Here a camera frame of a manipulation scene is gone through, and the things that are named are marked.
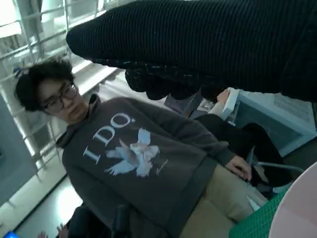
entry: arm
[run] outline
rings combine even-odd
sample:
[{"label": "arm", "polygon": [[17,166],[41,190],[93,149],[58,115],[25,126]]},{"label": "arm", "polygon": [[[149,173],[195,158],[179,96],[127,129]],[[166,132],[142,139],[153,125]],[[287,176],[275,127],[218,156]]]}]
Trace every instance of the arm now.
[{"label": "arm", "polygon": [[[127,202],[111,188],[81,168],[64,165],[78,195],[83,199],[89,209],[111,229],[116,207],[118,205],[128,205]],[[131,208],[130,211],[132,238],[169,237],[164,229],[156,226],[145,216],[133,208]]]},{"label": "arm", "polygon": [[225,103],[216,103],[216,105],[208,112],[208,114],[215,114],[218,117],[221,117],[224,105]]},{"label": "arm", "polygon": [[213,109],[211,109],[210,112],[208,112],[208,114],[215,114],[218,117],[222,118],[221,116],[222,116],[223,108],[224,108],[229,96],[230,96],[230,89],[225,89],[224,91],[222,91],[217,96],[216,105],[213,107]]},{"label": "arm", "polygon": [[153,122],[159,124],[167,133],[183,143],[206,151],[222,165],[226,165],[235,156],[235,154],[227,149],[227,142],[219,142],[199,122],[135,99],[128,99],[128,101]]}]

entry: pink object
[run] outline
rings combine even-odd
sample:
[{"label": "pink object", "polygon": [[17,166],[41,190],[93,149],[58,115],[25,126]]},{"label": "pink object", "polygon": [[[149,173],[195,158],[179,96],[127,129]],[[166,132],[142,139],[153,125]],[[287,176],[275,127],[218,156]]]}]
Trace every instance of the pink object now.
[{"label": "pink object", "polygon": [[268,237],[317,238],[317,162],[284,195]]}]

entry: white dove print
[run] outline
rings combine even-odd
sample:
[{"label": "white dove print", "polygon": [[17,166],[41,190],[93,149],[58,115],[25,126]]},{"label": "white dove print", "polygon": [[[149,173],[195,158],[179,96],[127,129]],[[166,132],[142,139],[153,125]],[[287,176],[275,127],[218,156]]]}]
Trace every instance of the white dove print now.
[{"label": "white dove print", "polygon": [[126,174],[136,169],[137,176],[146,177],[153,167],[151,159],[159,153],[159,147],[151,145],[151,134],[145,129],[139,129],[138,142],[131,143],[128,147],[121,139],[122,147],[106,151],[108,158],[121,159],[122,161],[105,170],[111,175]]}]

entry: gray hoodie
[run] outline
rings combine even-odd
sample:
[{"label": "gray hoodie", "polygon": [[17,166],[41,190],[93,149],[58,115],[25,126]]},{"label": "gray hoodie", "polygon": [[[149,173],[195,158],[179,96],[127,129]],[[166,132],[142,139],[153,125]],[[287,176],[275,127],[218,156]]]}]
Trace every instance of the gray hoodie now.
[{"label": "gray hoodie", "polygon": [[198,122],[130,98],[101,103],[57,145],[85,204],[111,228],[118,205],[132,207],[133,237],[178,237],[217,162],[234,154]]}]

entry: person's hand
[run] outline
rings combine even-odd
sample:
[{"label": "person's hand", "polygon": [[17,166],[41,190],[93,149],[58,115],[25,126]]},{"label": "person's hand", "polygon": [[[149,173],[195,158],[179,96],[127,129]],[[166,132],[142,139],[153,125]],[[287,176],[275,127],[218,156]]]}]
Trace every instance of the person's hand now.
[{"label": "person's hand", "polygon": [[243,180],[247,179],[248,181],[250,181],[252,178],[251,167],[240,156],[236,155],[235,157],[233,157],[233,159],[230,160],[230,162],[226,164],[225,167]]},{"label": "person's hand", "polygon": [[57,227],[58,231],[58,238],[67,238],[68,237],[68,229],[67,227],[63,226],[61,223],[60,226]]},{"label": "person's hand", "polygon": [[38,234],[37,238],[49,238],[49,236],[45,232],[41,232]]},{"label": "person's hand", "polygon": [[230,95],[230,89],[226,89],[217,96],[217,101],[219,103],[226,103],[229,98],[229,95]]}]

